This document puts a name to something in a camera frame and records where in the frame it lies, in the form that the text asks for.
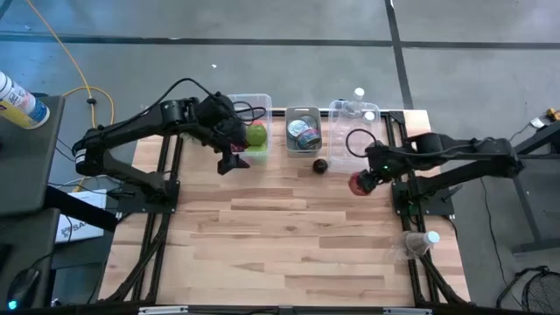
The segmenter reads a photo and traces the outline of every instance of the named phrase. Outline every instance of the yellow cable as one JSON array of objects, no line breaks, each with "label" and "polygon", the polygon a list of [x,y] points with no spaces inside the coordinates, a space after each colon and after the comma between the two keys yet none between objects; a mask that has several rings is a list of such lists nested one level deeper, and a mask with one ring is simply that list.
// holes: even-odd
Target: yellow cable
[{"label": "yellow cable", "polygon": [[[113,102],[113,98],[109,95],[109,93],[103,91],[102,89],[100,89],[98,87],[89,87],[89,88],[93,89],[95,91],[99,91],[107,97],[108,102],[111,105],[111,124],[115,123],[115,103]],[[87,87],[77,87],[77,88],[71,89],[70,91],[64,93],[62,96],[67,97],[70,94],[72,94],[74,92],[77,92],[77,91],[80,91],[82,89],[87,89]],[[97,128],[97,124],[95,123],[95,107],[94,107],[94,105],[91,106],[91,122],[92,122],[94,128]]]},{"label": "yellow cable", "polygon": [[[72,94],[76,91],[86,89],[87,90],[87,96],[91,99],[91,98],[93,98],[93,96],[91,95],[91,90],[92,89],[103,93],[105,96],[107,96],[108,101],[111,104],[111,124],[113,124],[114,121],[115,121],[115,104],[113,103],[113,99],[111,98],[111,96],[107,92],[103,91],[102,89],[100,89],[98,87],[90,87],[89,86],[88,81],[86,80],[86,76],[81,71],[80,66],[78,66],[78,63],[76,62],[76,60],[74,59],[72,54],[68,51],[67,47],[62,43],[60,38],[56,35],[53,28],[48,24],[48,22],[46,22],[45,18],[41,15],[41,13],[39,13],[39,10],[37,10],[37,8],[35,8],[35,6],[33,5],[31,0],[27,0],[27,4],[29,4],[31,9],[35,12],[35,14],[37,14],[38,18],[41,19],[41,21],[46,26],[46,28],[49,29],[49,31],[51,32],[52,36],[56,39],[56,41],[59,42],[62,49],[64,49],[64,52],[66,53],[66,55],[68,55],[68,58],[70,58],[72,63],[76,66],[76,70],[78,70],[78,73],[80,74],[81,79],[84,81],[84,86],[85,87],[77,87],[75,89],[72,89],[72,90],[64,93],[63,95],[66,97],[66,96],[68,96],[68,95],[70,95],[70,94]],[[94,126],[94,128],[96,128],[96,125],[95,125],[95,106],[94,106],[94,104],[91,104],[91,123]],[[85,179],[86,179],[86,177],[81,178],[80,183],[78,183],[78,185],[73,189],[73,192],[77,193],[81,190],[81,184],[83,183],[83,181]]]},{"label": "yellow cable", "polygon": [[[111,95],[109,95],[109,93],[103,91],[102,89],[98,88],[98,87],[89,87],[90,89],[93,89],[95,91],[99,91],[101,93],[103,93],[107,99],[108,102],[111,104],[111,124],[113,124],[115,122],[115,103],[113,102],[113,98],[111,97]],[[87,89],[87,87],[77,87],[77,88],[73,88],[70,91],[64,93],[62,96],[67,97],[70,94],[77,92],[77,91],[81,91],[83,89]],[[94,105],[91,105],[91,123],[94,125],[94,128],[97,128],[96,124],[95,124],[95,107]],[[78,183],[78,185],[72,190],[73,193],[77,193],[79,191],[81,191],[81,183],[83,183],[83,181],[86,179],[86,177],[82,177],[80,180],[80,183]]]},{"label": "yellow cable", "polygon": [[89,85],[88,85],[88,81],[86,80],[86,77],[84,76],[84,73],[81,71],[80,66],[78,66],[78,63],[76,62],[76,60],[74,60],[74,57],[72,57],[72,54],[68,51],[67,47],[62,43],[62,41],[60,40],[60,38],[56,35],[56,33],[53,31],[53,28],[46,22],[45,18],[41,15],[41,13],[39,13],[39,11],[37,10],[37,8],[35,8],[35,6],[33,5],[31,0],[27,0],[27,3],[29,4],[29,6],[31,7],[31,9],[33,11],[35,11],[35,14],[37,14],[38,18],[41,19],[41,21],[43,21],[43,24],[46,26],[47,29],[49,29],[49,31],[51,32],[51,34],[54,36],[54,38],[59,42],[60,46],[62,47],[62,49],[64,49],[64,51],[66,52],[66,54],[68,55],[68,58],[70,58],[70,60],[73,62],[73,64],[76,66],[76,70],[78,70],[78,73],[81,76],[81,79],[84,81],[84,85],[86,86],[87,89],[87,95],[89,96],[89,98],[92,98],[91,96],[91,91],[89,90]]}]

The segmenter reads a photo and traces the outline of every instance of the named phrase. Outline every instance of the dark round fruit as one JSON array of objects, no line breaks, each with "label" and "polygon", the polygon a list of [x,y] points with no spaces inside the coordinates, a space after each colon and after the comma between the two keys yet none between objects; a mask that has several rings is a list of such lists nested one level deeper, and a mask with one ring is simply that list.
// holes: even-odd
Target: dark round fruit
[{"label": "dark round fruit", "polygon": [[329,164],[322,158],[313,162],[313,171],[317,174],[324,174],[328,168]]}]

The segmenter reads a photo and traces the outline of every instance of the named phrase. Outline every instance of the red ball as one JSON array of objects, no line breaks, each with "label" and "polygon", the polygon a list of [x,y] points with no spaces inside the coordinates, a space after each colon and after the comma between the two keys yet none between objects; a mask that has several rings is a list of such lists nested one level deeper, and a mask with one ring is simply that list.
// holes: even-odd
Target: red ball
[{"label": "red ball", "polygon": [[352,174],[350,180],[348,180],[348,187],[350,187],[350,191],[356,196],[367,196],[368,193],[362,191],[358,186],[358,175],[358,172]]}]

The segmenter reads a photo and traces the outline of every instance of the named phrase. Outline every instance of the green ball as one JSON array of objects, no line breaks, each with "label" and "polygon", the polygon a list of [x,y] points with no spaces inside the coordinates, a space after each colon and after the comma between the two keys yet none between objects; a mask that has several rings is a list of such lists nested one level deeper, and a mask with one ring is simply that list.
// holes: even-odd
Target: green ball
[{"label": "green ball", "polygon": [[247,127],[247,143],[251,146],[259,146],[266,143],[266,128],[259,124]]},{"label": "green ball", "polygon": [[266,143],[263,143],[259,146],[249,146],[245,148],[245,152],[263,152],[266,151]]}]

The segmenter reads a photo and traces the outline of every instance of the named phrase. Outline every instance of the clear plastic bin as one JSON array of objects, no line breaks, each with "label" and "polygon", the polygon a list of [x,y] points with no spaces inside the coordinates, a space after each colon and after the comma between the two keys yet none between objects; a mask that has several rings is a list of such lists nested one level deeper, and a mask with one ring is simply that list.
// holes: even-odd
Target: clear plastic bin
[{"label": "clear plastic bin", "polygon": [[[256,122],[261,122],[267,132],[267,146],[266,150],[259,152],[240,152],[239,156],[247,161],[249,164],[258,163],[266,161],[267,156],[272,150],[272,100],[267,94],[230,94],[227,97],[234,103],[235,110],[248,109],[249,106],[244,103],[236,102],[247,102],[251,104],[253,108],[263,107],[266,109],[266,114],[255,120]],[[255,110],[255,116],[262,114],[261,110]],[[241,113],[242,118],[251,119],[252,114],[250,111]]]},{"label": "clear plastic bin", "polygon": [[[348,133],[355,129],[364,129],[377,139],[381,139],[382,120],[381,112],[377,105],[367,102],[360,104],[360,113],[349,115],[345,111],[349,101],[333,101],[329,105],[329,143],[328,159],[329,172],[359,172],[368,168],[368,159],[353,156],[347,148],[346,140]],[[373,113],[373,120],[366,119],[366,113]],[[352,152],[363,155],[365,149],[374,139],[365,132],[354,132],[348,139]]]},{"label": "clear plastic bin", "polygon": [[[311,116],[317,121],[317,129],[321,131],[321,112],[315,107],[299,107],[299,108],[287,108],[286,109],[286,128],[288,123],[294,119],[298,119],[301,116]],[[296,147],[296,140],[288,136],[288,131],[286,130],[286,149],[288,149],[288,158],[313,158],[316,157],[321,149],[323,148],[323,139],[315,145],[314,149],[310,150],[300,150]]]}]

